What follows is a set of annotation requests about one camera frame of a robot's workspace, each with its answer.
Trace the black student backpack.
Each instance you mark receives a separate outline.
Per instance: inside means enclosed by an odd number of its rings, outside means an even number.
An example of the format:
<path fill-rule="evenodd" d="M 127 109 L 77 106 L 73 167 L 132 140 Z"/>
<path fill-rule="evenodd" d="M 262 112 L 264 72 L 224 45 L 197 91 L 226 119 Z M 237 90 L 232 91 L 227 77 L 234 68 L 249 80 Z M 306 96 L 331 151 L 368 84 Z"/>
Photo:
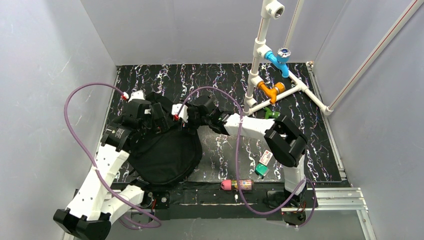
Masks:
<path fill-rule="evenodd" d="M 127 161 L 141 179 L 153 187 L 174 186 L 184 181 L 203 156 L 196 130 L 186 132 L 173 126 L 164 133 L 137 140 Z"/>

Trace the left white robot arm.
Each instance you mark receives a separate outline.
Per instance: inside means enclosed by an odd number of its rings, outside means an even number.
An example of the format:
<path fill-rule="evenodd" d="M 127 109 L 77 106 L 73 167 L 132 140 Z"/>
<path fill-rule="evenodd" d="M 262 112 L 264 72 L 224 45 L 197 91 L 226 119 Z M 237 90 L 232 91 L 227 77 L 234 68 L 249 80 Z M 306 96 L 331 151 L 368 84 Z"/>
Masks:
<path fill-rule="evenodd" d="M 109 235 L 113 223 L 130 209 L 144 214 L 139 205 L 145 191 L 140 182 L 130 183 L 117 193 L 111 185 L 121 166 L 130 157 L 130 141 L 140 133 L 144 120 L 150 120 L 153 108 L 143 98 L 128 100 L 128 107 L 106 128 L 95 156 L 81 142 L 70 125 L 68 106 L 64 106 L 64 117 L 71 135 L 88 155 L 91 161 L 82 186 L 65 209 L 58 209 L 53 220 L 69 235 L 80 240 L 104 240 Z"/>

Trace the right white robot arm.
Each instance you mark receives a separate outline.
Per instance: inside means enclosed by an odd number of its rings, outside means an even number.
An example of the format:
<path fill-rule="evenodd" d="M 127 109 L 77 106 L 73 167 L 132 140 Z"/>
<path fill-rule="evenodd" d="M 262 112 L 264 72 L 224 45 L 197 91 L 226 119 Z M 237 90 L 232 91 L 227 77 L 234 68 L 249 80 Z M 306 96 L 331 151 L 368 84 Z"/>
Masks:
<path fill-rule="evenodd" d="M 284 194 L 292 206 L 305 198 L 306 176 L 304 162 L 308 140 L 302 131 L 285 115 L 276 119 L 241 116 L 221 110 L 208 96 L 201 96 L 192 104 L 177 104 L 172 108 L 175 120 L 183 128 L 198 129 L 208 126 L 217 134 L 253 138 L 266 142 L 269 151 L 283 166 Z"/>

